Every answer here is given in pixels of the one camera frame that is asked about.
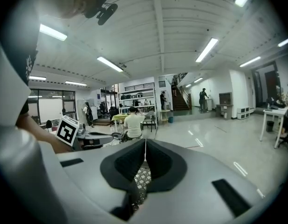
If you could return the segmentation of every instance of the white shelving unit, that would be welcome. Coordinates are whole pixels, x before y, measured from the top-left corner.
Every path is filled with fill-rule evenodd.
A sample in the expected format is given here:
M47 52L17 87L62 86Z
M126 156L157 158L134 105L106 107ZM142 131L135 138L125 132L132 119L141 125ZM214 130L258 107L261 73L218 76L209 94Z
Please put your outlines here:
M157 111L156 108L156 99L155 99L155 91L154 88L143 88L143 89L137 89L137 90L132 90L132 91L123 91L123 92L119 92L119 98L121 98L121 95L132 95L132 94L138 94L138 93L143 93L143 95L145 93L152 93L153 95L151 96L143 96L143 97L136 97L136 98L130 98L130 99L120 99L119 102L122 102L123 107L119 108L119 112L120 114L122 113L123 109L129 109L130 106L124 107L124 102L125 101L130 101L130 100L135 100L135 99L148 99L148 98L153 98L154 104L151 105L139 105L137 106L137 108L145 108L145 107L154 107L154 111Z

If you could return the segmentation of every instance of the white cube with marker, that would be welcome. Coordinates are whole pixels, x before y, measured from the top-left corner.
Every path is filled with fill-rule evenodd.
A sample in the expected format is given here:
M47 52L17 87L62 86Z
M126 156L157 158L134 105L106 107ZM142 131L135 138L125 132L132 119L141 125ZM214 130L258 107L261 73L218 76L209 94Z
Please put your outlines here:
M60 118L59 126L55 136L62 142L73 146L78 129L79 121L64 115L62 118Z

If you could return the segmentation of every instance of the white shirt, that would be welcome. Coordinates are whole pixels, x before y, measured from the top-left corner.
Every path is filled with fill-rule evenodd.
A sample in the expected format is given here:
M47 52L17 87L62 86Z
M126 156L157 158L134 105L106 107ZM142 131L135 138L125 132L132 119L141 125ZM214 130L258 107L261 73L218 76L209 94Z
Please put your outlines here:
M140 137L142 134L141 131L141 122L143 122L145 116L130 114L124 119L124 127L127 127L127 136L130 138Z
M85 112L85 114L87 114L87 107L86 106L83 108L83 111Z

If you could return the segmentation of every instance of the black trash bin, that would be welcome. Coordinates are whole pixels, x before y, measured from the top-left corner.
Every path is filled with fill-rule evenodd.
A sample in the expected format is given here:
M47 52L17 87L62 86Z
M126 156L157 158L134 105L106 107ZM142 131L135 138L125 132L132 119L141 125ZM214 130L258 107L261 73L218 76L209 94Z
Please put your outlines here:
M274 127L274 122L273 121L267 121L266 122L266 131L267 132L272 132Z

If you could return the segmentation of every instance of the whiteboard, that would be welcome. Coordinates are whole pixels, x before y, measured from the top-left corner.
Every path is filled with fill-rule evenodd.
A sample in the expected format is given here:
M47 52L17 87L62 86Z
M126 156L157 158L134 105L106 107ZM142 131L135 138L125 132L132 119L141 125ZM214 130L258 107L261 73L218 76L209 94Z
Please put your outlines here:
M62 99L39 99L41 122L62 117Z

